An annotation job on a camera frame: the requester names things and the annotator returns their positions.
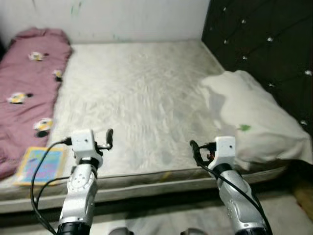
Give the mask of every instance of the book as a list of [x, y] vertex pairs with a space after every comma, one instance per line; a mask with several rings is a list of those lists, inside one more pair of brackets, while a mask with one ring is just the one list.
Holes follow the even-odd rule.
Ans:
[[[45, 147], [29, 147], [27, 149], [17, 172], [15, 185], [31, 184], [34, 171], [47, 149]], [[64, 159], [65, 151], [62, 148], [52, 148], [40, 166], [34, 184], [44, 185], [49, 180], [61, 177], [65, 162]]]

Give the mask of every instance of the white mattress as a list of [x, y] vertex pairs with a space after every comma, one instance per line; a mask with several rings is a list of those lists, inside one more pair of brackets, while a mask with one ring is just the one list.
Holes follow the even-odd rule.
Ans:
[[[73, 130], [91, 128], [98, 143], [114, 130], [113, 149], [98, 170], [97, 201], [212, 188], [200, 170], [190, 140], [218, 135], [198, 82], [223, 72], [199, 41], [73, 45], [55, 106], [50, 143]], [[68, 151], [64, 176], [75, 165]], [[275, 178], [283, 167], [246, 175], [250, 182]], [[0, 183], [0, 213], [31, 209], [29, 189]], [[49, 187], [42, 208], [59, 207], [65, 184]]]

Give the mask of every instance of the tufted headboard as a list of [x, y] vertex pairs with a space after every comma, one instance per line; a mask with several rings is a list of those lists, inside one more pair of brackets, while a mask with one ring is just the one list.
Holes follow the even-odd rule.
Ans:
[[312, 132], [312, 0], [211, 0], [202, 40]]

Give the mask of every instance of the wire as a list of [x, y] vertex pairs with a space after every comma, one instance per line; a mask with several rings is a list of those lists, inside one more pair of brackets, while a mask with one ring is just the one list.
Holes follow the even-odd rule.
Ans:
[[36, 197], [36, 202], [35, 202], [35, 206], [36, 208], [38, 209], [38, 203], [39, 203], [39, 199], [40, 199], [40, 196], [41, 194], [43, 193], [45, 187], [47, 187], [50, 183], [54, 182], [54, 181], [57, 181], [57, 180], [65, 180], [65, 179], [68, 179], [69, 177], [61, 177], [61, 178], [55, 178], [55, 179], [52, 179], [52, 180], [49, 180], [47, 181], [43, 186], [42, 188], [40, 189], [37, 197]]
[[232, 186], [234, 189], [236, 189], [245, 199], [247, 199], [255, 208], [256, 210], [260, 213], [260, 215], [262, 216], [265, 225], [267, 227], [267, 231], [269, 233], [269, 235], [273, 235], [272, 229], [270, 227], [270, 224], [268, 222], [268, 219], [263, 211], [263, 208], [261, 206], [261, 203], [259, 201], [259, 199], [257, 199], [256, 197], [254, 197], [254, 199], [256, 199], [255, 203], [245, 192], [243, 192], [240, 188], [238, 188], [236, 185], [234, 185], [232, 182], [230, 182], [229, 180], [227, 180], [226, 178], [224, 178], [223, 176], [215, 173], [214, 171], [212, 171], [211, 169], [207, 168], [205, 165], [203, 165], [198, 159], [196, 159], [197, 165], [199, 165], [202, 169], [210, 172], [212, 175], [214, 175], [216, 178], [221, 179], [222, 181], [224, 181], [225, 183], [229, 184], [230, 186]]
[[53, 229], [53, 227], [49, 224], [49, 222], [47, 221], [46, 218], [44, 218], [41, 213], [39, 212], [39, 210], [37, 209], [37, 206], [38, 206], [38, 203], [35, 203], [35, 200], [34, 200], [34, 182], [35, 182], [35, 178], [36, 178], [36, 175], [37, 175], [37, 172], [41, 166], [41, 164], [43, 163], [44, 159], [46, 158], [48, 152], [54, 147], [56, 146], [57, 144], [60, 144], [60, 143], [64, 143], [63, 141], [59, 141], [59, 142], [55, 142], [53, 143], [47, 150], [46, 152], [44, 153], [43, 157], [41, 158], [38, 166], [36, 167], [35, 171], [34, 171], [34, 174], [33, 174], [33, 177], [31, 179], [31, 187], [30, 187], [30, 201], [31, 201], [31, 206], [33, 207], [33, 210], [39, 220], [39, 222], [44, 226], [44, 228], [46, 228], [47, 230], [49, 230], [52, 234], [54, 235], [57, 235], [57, 233], [55, 232], [55, 230]]

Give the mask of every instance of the pink blanket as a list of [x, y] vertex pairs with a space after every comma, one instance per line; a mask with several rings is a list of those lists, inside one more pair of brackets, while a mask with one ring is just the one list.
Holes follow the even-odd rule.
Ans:
[[70, 55], [61, 30], [32, 28], [12, 40], [0, 62], [0, 179], [14, 174], [28, 147], [46, 146]]

